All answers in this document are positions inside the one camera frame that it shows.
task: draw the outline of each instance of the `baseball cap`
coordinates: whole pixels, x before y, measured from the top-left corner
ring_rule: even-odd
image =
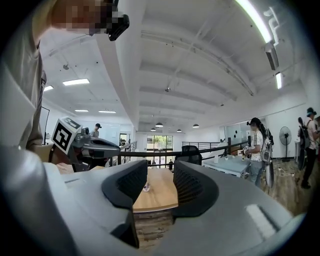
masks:
[[[317,112],[314,111],[314,109],[312,107],[309,107],[307,110],[306,110],[306,116],[309,117],[310,115],[317,115]]]
[[[254,117],[254,118],[252,118],[251,122],[247,122],[246,124],[247,124],[248,126],[251,126],[251,125],[253,125],[253,124],[259,125],[259,124],[261,124],[261,121],[260,121],[259,118]]]

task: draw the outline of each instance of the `black chair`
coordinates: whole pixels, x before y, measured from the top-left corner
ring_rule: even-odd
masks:
[[[199,153],[199,149],[193,145],[183,146],[181,155],[177,155],[175,160],[192,163],[199,166],[202,165],[202,155]]]

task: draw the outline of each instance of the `sneaker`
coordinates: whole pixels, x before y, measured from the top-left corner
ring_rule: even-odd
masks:
[[[308,189],[311,188],[311,186],[309,185],[308,182],[307,183],[301,183],[301,188],[308,190]]]

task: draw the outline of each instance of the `ceiling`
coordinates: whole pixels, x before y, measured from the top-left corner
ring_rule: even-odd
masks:
[[[44,101],[77,116],[128,118],[109,79],[94,37],[51,29],[41,38],[40,51],[47,86]],[[88,79],[90,84],[65,86],[63,82]],[[88,110],[79,113],[75,110]],[[116,111],[116,114],[99,111]]]
[[[137,131],[150,131],[162,122],[171,131],[184,132],[207,113],[223,112],[225,106],[234,107],[266,88],[276,90],[278,71],[285,86],[299,79],[302,54],[290,29],[278,29],[279,68],[272,71],[259,30],[234,0],[140,2],[120,0],[119,9],[131,24],[115,43],[127,97],[131,106],[137,104]],[[251,2],[261,12],[268,10],[261,1]],[[287,17],[281,12],[278,19]],[[95,115],[98,110],[114,110],[128,117],[116,93],[119,84],[112,84],[113,73],[109,77],[98,45],[95,36],[49,31],[41,40],[41,54],[47,83],[54,90],[44,98],[68,111],[85,109]],[[88,78],[90,84],[62,84],[78,78]]]

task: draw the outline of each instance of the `white t-shirt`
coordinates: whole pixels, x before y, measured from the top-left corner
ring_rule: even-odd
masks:
[[[256,148],[257,145],[260,145],[260,152],[261,152],[263,144],[264,144],[264,137],[262,136],[261,131],[258,130],[253,132],[251,137],[251,149],[253,150]],[[261,158],[260,152],[252,153],[251,160],[261,162],[262,158]]]
[[[316,140],[314,139],[313,133],[316,131],[316,124],[310,117],[307,117],[304,121],[304,125],[307,126],[309,140],[310,140],[310,146],[309,149],[315,150],[316,149]]]
[[[99,131],[94,129],[90,132],[90,137],[99,138]]]

